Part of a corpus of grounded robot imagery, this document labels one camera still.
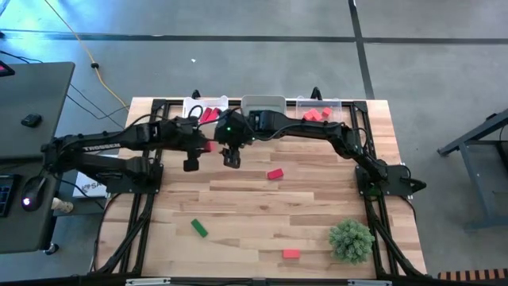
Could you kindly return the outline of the dark grey side table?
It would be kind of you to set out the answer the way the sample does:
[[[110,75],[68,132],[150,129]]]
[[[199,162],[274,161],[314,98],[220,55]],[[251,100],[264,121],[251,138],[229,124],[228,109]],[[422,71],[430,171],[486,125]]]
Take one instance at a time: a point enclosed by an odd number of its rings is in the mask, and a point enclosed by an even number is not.
[[[485,138],[504,130],[508,131],[508,108],[490,115],[479,126],[437,150],[442,157],[460,153],[477,194],[483,218],[465,225],[466,231],[508,226],[508,210],[501,214],[496,202],[497,195],[508,195],[508,139]]]

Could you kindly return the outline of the black computer mouse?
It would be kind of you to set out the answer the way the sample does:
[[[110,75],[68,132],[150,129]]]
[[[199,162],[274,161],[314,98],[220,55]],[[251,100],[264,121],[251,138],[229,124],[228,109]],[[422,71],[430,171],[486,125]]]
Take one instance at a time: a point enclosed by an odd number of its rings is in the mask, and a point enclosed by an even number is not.
[[[21,207],[24,211],[36,211],[41,206],[46,180],[44,176],[34,176],[27,180],[21,191]]]

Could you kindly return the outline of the white plastic bin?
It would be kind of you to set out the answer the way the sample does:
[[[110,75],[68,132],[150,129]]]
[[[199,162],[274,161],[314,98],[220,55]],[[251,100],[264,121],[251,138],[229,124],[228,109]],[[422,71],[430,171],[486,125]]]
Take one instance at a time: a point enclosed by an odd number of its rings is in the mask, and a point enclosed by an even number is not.
[[[225,95],[222,95],[219,98],[192,99],[191,97],[186,97],[183,100],[182,116],[184,118],[194,116],[199,117],[200,119],[207,107],[211,108],[212,110],[214,108],[219,108],[221,111],[227,110],[229,108],[229,98]]]

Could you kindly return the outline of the artificial green plant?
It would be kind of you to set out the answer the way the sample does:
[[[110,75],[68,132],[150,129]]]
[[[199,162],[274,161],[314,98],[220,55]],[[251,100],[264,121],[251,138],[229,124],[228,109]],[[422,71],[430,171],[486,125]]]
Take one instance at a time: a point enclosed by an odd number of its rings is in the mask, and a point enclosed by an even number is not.
[[[352,218],[347,218],[329,229],[331,256],[350,265],[366,262],[372,253],[374,242],[375,237],[369,228]]]

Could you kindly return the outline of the silver metal bracket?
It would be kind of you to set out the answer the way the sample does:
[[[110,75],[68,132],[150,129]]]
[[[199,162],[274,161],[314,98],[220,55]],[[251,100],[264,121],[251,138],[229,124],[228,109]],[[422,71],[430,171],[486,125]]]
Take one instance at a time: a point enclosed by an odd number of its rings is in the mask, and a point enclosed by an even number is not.
[[[128,279],[125,286],[167,286],[171,284],[171,279],[167,277],[144,277]]]
[[[389,280],[356,280],[350,279],[347,282],[348,286],[393,286]]]

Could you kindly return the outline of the clear plastic bin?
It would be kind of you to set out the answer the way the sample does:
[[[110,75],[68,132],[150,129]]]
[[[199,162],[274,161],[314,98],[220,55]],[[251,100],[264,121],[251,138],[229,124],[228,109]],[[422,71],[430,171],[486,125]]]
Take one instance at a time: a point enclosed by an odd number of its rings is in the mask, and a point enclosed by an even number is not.
[[[303,115],[312,109],[316,109],[320,114],[324,108],[330,108],[333,112],[328,118],[322,116],[321,121],[306,121]],[[303,97],[296,98],[295,117],[300,123],[296,127],[298,132],[306,133],[325,133],[333,132],[343,122],[342,120],[342,103],[339,99],[306,99]]]

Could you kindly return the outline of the white printed box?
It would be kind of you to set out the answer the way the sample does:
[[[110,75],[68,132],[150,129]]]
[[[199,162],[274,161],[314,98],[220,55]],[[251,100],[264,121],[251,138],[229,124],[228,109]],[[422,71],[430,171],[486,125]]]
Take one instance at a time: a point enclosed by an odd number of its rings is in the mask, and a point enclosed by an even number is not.
[[[77,187],[74,188],[73,197],[75,198],[85,198],[86,195],[94,198],[107,197],[105,185],[92,180],[81,172],[77,173],[75,185],[82,190],[80,191]]]

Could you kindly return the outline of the black keyboard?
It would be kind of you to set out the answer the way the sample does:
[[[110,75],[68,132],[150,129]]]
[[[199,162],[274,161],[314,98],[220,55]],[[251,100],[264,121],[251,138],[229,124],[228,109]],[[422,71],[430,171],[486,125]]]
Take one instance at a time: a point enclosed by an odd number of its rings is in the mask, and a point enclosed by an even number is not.
[[[0,218],[6,217],[9,213],[17,180],[18,175],[0,174]]]

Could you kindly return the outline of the grey desk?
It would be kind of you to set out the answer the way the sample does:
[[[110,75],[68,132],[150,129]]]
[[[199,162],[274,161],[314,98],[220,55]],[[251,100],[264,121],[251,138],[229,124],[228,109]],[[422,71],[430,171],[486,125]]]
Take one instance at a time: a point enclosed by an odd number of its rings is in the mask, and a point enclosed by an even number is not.
[[[18,175],[9,213],[0,218],[0,254],[47,249],[56,225],[52,199],[58,193],[60,182],[46,174],[37,160],[0,160],[0,174]],[[44,176],[47,180],[41,206],[28,212],[21,207],[21,191],[27,180],[34,176]]]
[[[40,147],[54,137],[75,64],[53,62],[12,64],[15,74],[0,77],[0,160],[37,158]],[[39,114],[37,128],[21,124]]]

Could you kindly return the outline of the orange black striped strip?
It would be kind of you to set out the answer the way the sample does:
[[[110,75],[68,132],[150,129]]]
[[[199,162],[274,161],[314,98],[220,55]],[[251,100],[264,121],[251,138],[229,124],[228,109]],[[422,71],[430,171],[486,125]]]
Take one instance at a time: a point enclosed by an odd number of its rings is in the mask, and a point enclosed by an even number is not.
[[[439,272],[437,278],[453,281],[507,280],[508,268]]]

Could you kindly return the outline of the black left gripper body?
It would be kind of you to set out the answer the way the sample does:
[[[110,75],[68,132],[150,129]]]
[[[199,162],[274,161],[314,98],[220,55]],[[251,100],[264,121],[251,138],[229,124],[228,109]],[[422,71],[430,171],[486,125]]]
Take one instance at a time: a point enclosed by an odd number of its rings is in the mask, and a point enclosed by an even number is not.
[[[198,137],[205,137],[198,128],[198,118],[175,118],[175,124],[179,135],[179,147],[187,153],[187,159],[198,159],[201,154],[195,150],[195,142]]]

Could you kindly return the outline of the black rectangular desk gadget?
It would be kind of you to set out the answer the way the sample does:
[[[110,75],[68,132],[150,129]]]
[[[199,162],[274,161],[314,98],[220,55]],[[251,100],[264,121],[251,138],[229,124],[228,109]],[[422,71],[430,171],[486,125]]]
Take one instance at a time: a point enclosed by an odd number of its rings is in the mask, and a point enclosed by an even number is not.
[[[43,121],[39,114],[28,114],[22,120],[21,124],[29,128],[37,128]]]

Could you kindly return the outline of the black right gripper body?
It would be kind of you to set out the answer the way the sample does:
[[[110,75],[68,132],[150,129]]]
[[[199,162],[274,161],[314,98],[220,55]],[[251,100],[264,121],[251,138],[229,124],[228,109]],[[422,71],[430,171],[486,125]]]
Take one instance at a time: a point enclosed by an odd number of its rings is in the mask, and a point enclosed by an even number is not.
[[[229,147],[243,147],[251,145],[255,138],[242,113],[235,110],[225,110],[217,118],[214,140]]]

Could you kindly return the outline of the green wooden block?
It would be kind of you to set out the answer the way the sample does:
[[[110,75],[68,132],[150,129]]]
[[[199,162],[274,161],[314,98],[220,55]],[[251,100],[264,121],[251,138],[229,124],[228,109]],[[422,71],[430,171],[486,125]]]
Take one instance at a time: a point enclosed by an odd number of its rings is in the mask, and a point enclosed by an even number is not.
[[[205,238],[208,236],[207,229],[198,221],[196,218],[193,219],[190,224],[193,226],[193,228],[197,231],[197,233],[202,237]]]

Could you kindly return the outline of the grey plastic bin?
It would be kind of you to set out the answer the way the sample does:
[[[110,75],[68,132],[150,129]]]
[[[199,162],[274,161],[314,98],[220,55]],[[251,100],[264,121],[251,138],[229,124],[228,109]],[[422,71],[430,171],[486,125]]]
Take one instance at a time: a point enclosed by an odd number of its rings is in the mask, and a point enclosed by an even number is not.
[[[285,114],[287,101],[282,95],[244,95],[241,98],[241,113],[247,116],[255,110],[272,110]]]

